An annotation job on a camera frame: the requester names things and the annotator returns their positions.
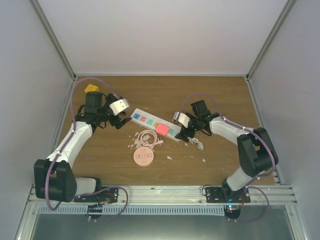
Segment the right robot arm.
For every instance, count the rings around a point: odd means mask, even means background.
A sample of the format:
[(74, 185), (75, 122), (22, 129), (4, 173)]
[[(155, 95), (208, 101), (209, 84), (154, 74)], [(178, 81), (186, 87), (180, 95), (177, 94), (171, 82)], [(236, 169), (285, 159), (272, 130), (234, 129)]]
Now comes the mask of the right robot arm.
[(190, 106), (192, 114), (174, 113), (173, 120), (181, 124), (176, 139), (188, 142), (196, 132), (203, 132), (208, 136), (219, 135), (237, 146), (239, 168), (222, 182), (223, 200), (234, 202), (248, 184), (275, 171), (279, 158), (265, 128), (248, 128), (220, 112), (211, 113), (204, 100)]

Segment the pink square plug adapter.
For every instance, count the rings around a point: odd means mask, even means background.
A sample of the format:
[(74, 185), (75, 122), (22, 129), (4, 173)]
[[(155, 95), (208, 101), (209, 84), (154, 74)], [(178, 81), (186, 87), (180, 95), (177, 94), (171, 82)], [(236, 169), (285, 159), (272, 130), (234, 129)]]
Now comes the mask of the pink square plug adapter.
[(163, 123), (159, 123), (155, 128), (155, 132), (162, 136), (166, 136), (169, 133), (169, 131), (170, 127)]

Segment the pink round power socket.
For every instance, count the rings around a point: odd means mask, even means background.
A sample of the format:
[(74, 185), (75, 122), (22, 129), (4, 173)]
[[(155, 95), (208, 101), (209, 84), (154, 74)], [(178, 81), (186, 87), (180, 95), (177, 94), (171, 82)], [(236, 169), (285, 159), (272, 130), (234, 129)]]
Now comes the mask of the pink round power socket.
[(133, 154), (133, 160), (140, 167), (148, 167), (153, 163), (154, 152), (149, 147), (139, 147)]

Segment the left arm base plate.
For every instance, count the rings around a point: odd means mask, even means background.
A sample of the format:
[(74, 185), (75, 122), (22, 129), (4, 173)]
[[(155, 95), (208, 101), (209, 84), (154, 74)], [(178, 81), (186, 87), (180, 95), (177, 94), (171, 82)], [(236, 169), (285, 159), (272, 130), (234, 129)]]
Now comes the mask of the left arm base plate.
[(93, 204), (113, 204), (118, 202), (118, 188), (104, 190), (94, 195), (76, 196), (73, 201), (76, 203), (93, 203)]

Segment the white power strip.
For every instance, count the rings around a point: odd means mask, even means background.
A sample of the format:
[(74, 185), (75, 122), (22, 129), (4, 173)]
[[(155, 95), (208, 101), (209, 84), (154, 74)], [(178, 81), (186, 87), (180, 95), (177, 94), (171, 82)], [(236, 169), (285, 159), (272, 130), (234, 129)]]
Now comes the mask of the white power strip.
[[(164, 137), (167, 137), (168, 139), (171, 139), (175, 142), (180, 142), (179, 139), (176, 138), (176, 135), (180, 132), (181, 127), (173, 124), (165, 119), (162, 119), (158, 116), (152, 115), (146, 111), (143, 111), (139, 108), (136, 108), (133, 113), (131, 114), (131, 121), (140, 125), (141, 127), (144, 127), (148, 130), (152, 130), (157, 132), (159, 135), (162, 135)], [(166, 126), (161, 132), (157, 131), (158, 125), (160, 124), (161, 128), (163, 129), (163, 126)]]

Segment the yellow cube socket adapter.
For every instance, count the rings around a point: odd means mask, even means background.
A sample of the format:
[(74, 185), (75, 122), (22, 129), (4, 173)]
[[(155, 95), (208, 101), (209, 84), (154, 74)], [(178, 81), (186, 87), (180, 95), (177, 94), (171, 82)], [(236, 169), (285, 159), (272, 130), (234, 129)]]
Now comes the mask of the yellow cube socket adapter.
[(88, 84), (87, 87), (84, 89), (85, 94), (89, 92), (99, 92), (99, 91), (100, 91), (99, 87), (93, 84)]

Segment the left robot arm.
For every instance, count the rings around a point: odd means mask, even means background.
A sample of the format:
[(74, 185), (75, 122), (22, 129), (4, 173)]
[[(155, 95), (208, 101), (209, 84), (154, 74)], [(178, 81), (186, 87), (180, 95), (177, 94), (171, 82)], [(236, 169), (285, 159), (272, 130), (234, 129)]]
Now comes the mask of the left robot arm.
[(98, 179), (76, 178), (72, 168), (96, 129), (107, 125), (120, 129), (130, 121), (129, 117), (121, 118), (129, 106), (127, 99), (112, 93), (88, 92), (64, 139), (46, 159), (38, 159), (33, 166), (36, 197), (67, 203), (78, 196), (86, 196), (92, 202), (101, 200), (103, 189), (98, 186)]

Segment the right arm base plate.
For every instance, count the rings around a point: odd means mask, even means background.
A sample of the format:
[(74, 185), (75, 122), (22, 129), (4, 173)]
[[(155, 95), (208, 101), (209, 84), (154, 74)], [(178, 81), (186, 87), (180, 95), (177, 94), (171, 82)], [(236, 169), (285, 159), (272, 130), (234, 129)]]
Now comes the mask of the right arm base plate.
[(202, 187), (201, 193), (205, 196), (207, 203), (242, 204), (251, 202), (249, 190), (245, 190), (244, 187), (237, 191), (231, 191), (225, 190), (222, 186), (205, 185)]

